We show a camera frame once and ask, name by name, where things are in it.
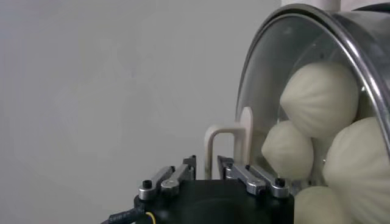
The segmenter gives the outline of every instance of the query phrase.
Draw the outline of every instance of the black screw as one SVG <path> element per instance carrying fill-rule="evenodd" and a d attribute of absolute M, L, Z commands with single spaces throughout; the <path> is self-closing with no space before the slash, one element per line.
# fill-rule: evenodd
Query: black screw
<path fill-rule="evenodd" d="M 276 178 L 275 184 L 278 187 L 284 187 L 286 185 L 286 181 L 285 181 L 285 179 L 282 179 L 282 178 Z"/>
<path fill-rule="evenodd" d="M 142 188 L 143 189 L 150 189 L 150 188 L 152 188 L 152 181 L 151 180 L 144 180 L 144 181 L 142 181 Z"/>

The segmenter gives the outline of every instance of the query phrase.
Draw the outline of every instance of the white dumpling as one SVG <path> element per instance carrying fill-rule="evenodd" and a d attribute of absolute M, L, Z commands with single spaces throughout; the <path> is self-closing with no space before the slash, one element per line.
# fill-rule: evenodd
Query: white dumpling
<path fill-rule="evenodd" d="M 350 217 L 329 187 L 309 187 L 295 197 L 294 224 L 350 224 Z"/>
<path fill-rule="evenodd" d="M 290 78 L 280 105 L 302 133 L 325 138 L 352 123 L 358 106 L 358 86 L 342 65 L 312 63 Z"/>
<path fill-rule="evenodd" d="M 357 121 L 337 134 L 323 174 L 355 220 L 390 222 L 390 162 L 376 118 Z"/>
<path fill-rule="evenodd" d="M 263 156 L 282 178 L 301 180 L 309 176 L 313 165 L 311 139 L 291 121 L 273 126 L 261 148 Z"/>

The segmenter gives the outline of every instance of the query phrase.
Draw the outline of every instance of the white background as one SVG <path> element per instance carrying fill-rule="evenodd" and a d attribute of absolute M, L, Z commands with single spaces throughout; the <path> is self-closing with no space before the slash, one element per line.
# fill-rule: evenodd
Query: white background
<path fill-rule="evenodd" d="M 2 0 L 0 223 L 100 223 L 234 119 L 275 0 Z M 232 155 L 232 140 L 216 140 Z M 198 168 L 200 177 L 203 170 Z"/>

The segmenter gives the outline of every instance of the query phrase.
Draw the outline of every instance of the beige plastic handle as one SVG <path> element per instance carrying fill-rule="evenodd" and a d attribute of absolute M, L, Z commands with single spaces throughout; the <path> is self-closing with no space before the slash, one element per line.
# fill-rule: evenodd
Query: beige plastic handle
<path fill-rule="evenodd" d="M 234 136 L 234 160 L 236 163 L 249 164 L 250 145 L 253 132 L 253 114 L 250 107 L 244 107 L 239 122 L 229 126 L 213 125 L 205 134 L 205 179 L 212 178 L 213 171 L 213 143 L 220 133 L 231 133 Z"/>

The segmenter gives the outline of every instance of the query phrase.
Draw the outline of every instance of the black cable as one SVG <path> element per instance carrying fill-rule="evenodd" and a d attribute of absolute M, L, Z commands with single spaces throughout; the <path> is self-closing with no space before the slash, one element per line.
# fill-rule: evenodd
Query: black cable
<path fill-rule="evenodd" d="M 145 215 L 145 208 L 144 206 L 139 206 L 128 211 L 110 215 L 101 224 L 129 224 L 137 221 L 142 215 Z"/>

